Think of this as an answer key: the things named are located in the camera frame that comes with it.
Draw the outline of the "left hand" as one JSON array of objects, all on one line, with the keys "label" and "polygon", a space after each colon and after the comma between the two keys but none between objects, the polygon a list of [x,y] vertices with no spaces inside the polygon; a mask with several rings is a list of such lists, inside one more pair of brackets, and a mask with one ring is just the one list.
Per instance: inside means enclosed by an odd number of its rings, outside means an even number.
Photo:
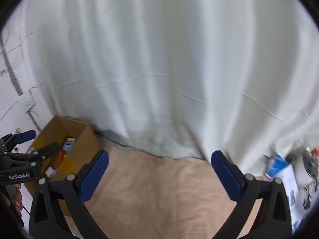
[{"label": "left hand", "polygon": [[21,184],[11,184],[7,185],[5,188],[8,192],[9,197],[2,194],[4,202],[7,206],[13,204],[18,214],[21,214],[21,210],[23,209]]}]

